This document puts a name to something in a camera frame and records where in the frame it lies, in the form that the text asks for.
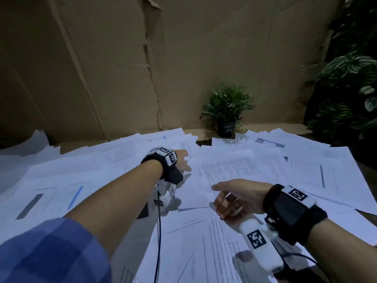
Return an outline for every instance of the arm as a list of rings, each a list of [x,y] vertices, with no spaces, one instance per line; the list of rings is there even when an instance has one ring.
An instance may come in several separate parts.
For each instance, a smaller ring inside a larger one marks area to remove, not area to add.
[[[305,248],[336,282],[377,282],[377,249],[329,219],[312,228]]]
[[[213,190],[220,191],[215,200],[216,211],[221,219],[232,223],[242,221],[248,213],[263,214],[262,203],[271,187],[271,184],[243,179],[218,183],[212,187]],[[239,206],[243,210],[231,216]],[[325,219],[312,228],[305,247],[336,282],[377,282],[375,247],[330,219]]]
[[[176,153],[176,167],[190,171],[184,160],[187,151],[177,150]],[[92,233],[111,257],[162,174],[159,161],[146,161],[93,193],[65,217],[77,221]]]

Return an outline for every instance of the black plant pot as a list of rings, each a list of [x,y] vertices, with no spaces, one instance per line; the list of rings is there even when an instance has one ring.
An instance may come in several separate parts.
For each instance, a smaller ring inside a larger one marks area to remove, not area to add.
[[[236,127],[235,122],[223,123],[217,122],[217,134],[223,138],[230,138],[233,136],[234,129]]]

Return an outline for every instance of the potted plant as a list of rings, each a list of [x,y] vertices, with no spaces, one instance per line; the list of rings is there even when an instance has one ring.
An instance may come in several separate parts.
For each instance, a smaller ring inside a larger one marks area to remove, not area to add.
[[[210,100],[203,105],[202,118],[209,115],[217,123],[220,137],[233,136],[236,123],[241,120],[241,113],[254,108],[254,98],[245,93],[245,88],[234,83],[232,86],[222,85],[221,89],[212,89]]]

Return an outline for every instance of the gray bar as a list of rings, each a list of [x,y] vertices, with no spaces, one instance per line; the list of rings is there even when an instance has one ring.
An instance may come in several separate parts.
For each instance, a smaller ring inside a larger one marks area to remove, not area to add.
[[[34,199],[32,199],[30,201],[30,203],[27,204],[27,206],[25,206],[25,208],[20,212],[20,214],[17,216],[16,220],[21,220],[23,218],[25,218],[25,216],[27,216],[27,214],[29,213],[29,211],[35,206],[36,203],[38,203],[38,201],[41,199],[41,197],[43,196],[44,194],[38,194],[34,197]]]

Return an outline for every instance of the blue highlight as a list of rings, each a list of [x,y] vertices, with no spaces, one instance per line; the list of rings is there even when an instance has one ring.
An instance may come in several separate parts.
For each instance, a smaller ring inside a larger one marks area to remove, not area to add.
[[[68,206],[68,209],[71,209],[71,208],[72,208],[73,204],[75,203],[75,200],[77,199],[78,195],[80,195],[80,193],[81,193],[83,187],[84,187],[84,186],[79,187],[77,193],[75,194],[75,196],[74,196],[73,199],[71,200],[71,202],[70,202],[70,204],[69,204],[69,206]]]

